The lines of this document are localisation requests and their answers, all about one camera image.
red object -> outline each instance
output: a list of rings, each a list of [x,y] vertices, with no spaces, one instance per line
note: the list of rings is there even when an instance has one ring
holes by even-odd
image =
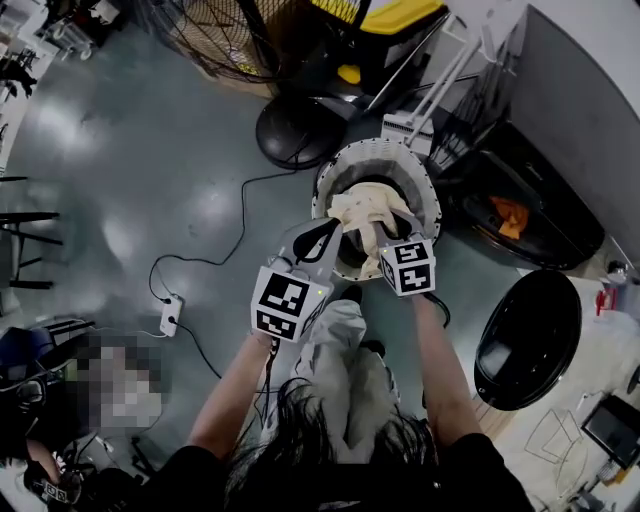
[[[616,309],[616,297],[618,290],[616,288],[607,288],[599,291],[596,297],[596,316],[600,316],[600,311],[613,311]]]

orange cloth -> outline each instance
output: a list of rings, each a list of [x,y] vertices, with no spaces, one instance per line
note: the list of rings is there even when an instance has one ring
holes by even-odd
[[[520,233],[527,227],[529,221],[529,209],[515,201],[503,199],[502,197],[491,196],[493,202],[504,220],[500,227],[500,234],[514,240],[520,240]]]

concrete floor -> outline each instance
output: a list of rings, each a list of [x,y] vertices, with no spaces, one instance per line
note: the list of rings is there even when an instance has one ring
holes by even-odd
[[[280,171],[254,139],[264,104],[208,82],[134,27],[115,34],[88,62],[56,61],[31,100],[8,163],[8,175],[31,180],[3,186],[0,194],[13,211],[62,214],[40,228],[57,232],[65,247],[46,248],[50,262],[29,269],[49,276],[56,287],[20,291],[21,312],[158,332],[162,304],[147,288],[155,258],[176,253],[222,259],[240,232],[240,184]],[[378,130],[377,123],[361,125],[349,138]],[[250,328],[258,267],[282,231],[310,217],[314,175],[302,171],[248,187],[246,237],[223,268],[177,261],[160,266],[167,286],[186,299],[181,322],[221,372]],[[471,376],[484,324],[518,275],[446,234],[436,249],[438,295],[449,304],[449,332]],[[154,286],[162,291],[157,279]],[[422,414],[410,304],[377,281],[365,286],[363,309],[368,337],[387,346],[404,407]],[[186,333],[154,343],[171,388],[164,414],[144,442],[162,461],[184,443],[217,379]],[[275,385],[299,349],[283,345]]]

black container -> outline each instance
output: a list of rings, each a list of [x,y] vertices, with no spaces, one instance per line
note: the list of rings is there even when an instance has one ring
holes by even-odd
[[[546,395],[569,367],[580,340],[578,292],[560,272],[537,270],[496,307],[476,352],[478,395],[513,411]]]

white cable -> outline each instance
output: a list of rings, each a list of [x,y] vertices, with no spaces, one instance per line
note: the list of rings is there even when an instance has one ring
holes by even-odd
[[[86,320],[83,320],[82,318],[69,318],[69,320],[73,320],[74,322],[86,322]],[[166,334],[151,334],[150,332],[147,331],[125,331],[123,329],[118,329],[117,327],[93,327],[92,325],[85,327],[85,329],[91,329],[93,331],[105,331],[105,330],[110,330],[110,331],[119,331],[122,334],[135,334],[135,333],[142,333],[142,334],[146,334],[147,336],[151,336],[152,338],[166,338],[167,335]]]
[[[166,334],[151,334],[150,332],[147,331],[123,331],[122,329],[118,329],[116,327],[93,327],[90,326],[89,329],[92,329],[94,331],[105,331],[105,330],[109,330],[109,331],[120,331],[122,334],[135,334],[137,332],[142,333],[142,334],[146,334],[147,336],[151,336],[152,338],[166,338],[167,335]]]

